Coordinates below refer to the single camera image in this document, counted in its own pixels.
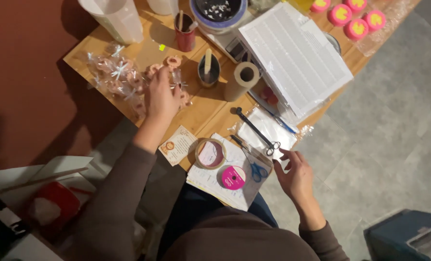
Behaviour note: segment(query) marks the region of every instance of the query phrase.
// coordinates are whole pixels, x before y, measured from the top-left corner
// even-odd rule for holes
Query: left hand
[[[170,123],[180,107],[180,87],[169,85],[169,67],[163,66],[153,79],[144,95],[146,118]]]

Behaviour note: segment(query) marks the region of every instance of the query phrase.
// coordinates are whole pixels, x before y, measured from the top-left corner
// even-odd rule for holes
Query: notebook
[[[227,150],[225,164],[221,168],[213,170],[203,169],[198,166],[198,164],[194,164],[191,166],[188,172],[186,182],[213,195],[230,207],[247,211],[259,192],[260,187],[264,183],[265,178],[263,178],[259,183],[253,180],[251,175],[251,166],[249,165],[249,161],[240,147],[231,143],[229,140],[217,133],[214,133],[211,138],[219,140],[225,146],[225,149]],[[206,143],[199,154],[201,162],[203,164],[209,165],[211,163],[210,160],[215,158],[214,151],[214,145],[211,143]],[[259,166],[265,168],[267,172],[270,173],[271,166],[267,166],[264,162],[256,158],[253,158],[253,160],[255,160]],[[230,190],[224,188],[222,185],[220,176],[222,171],[230,165],[239,166],[246,173],[246,183],[239,190]]]
[[[353,79],[314,21],[287,2],[238,30],[264,69],[266,82],[274,85],[298,117]]]

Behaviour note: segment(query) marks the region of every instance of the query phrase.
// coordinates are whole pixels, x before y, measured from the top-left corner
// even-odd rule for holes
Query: black metal tool
[[[271,143],[269,139],[267,139],[264,134],[262,134],[256,126],[252,122],[250,122],[246,116],[243,115],[242,108],[238,107],[236,108],[236,114],[240,116],[240,118],[246,122],[246,124],[253,129],[253,131],[267,144],[268,148],[266,151],[267,156],[272,156],[274,154],[274,151],[277,150],[280,147],[280,142],[275,141],[274,143]]]

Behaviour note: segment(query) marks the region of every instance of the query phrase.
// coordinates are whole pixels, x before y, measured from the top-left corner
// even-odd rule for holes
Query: yellow design
[[[336,18],[340,20],[346,20],[348,18],[347,14],[348,14],[348,11],[342,7],[340,7],[335,13]]]
[[[324,0],[315,0],[315,5],[318,7],[324,7],[327,3]]]
[[[364,5],[364,0],[351,0],[353,6],[362,7]]]
[[[370,23],[373,24],[373,25],[375,25],[375,26],[376,25],[380,26],[383,23],[382,17],[380,15],[378,15],[378,14],[372,14],[370,16]]]
[[[353,25],[352,25],[352,30],[355,32],[355,33],[357,33],[357,34],[363,34],[364,33],[364,30],[365,30],[365,27],[364,27],[364,25],[363,24],[361,24],[361,23],[359,23],[359,22],[355,22]]]

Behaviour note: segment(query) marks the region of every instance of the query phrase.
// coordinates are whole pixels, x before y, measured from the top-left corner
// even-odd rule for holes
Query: gray floor
[[[136,132],[128,120],[92,152],[99,183]],[[431,0],[423,2],[297,146],[314,193],[351,260],[369,259],[363,229],[400,209],[431,212]],[[162,233],[185,173],[159,154],[137,219]],[[261,188],[280,227],[299,217],[276,178]]]

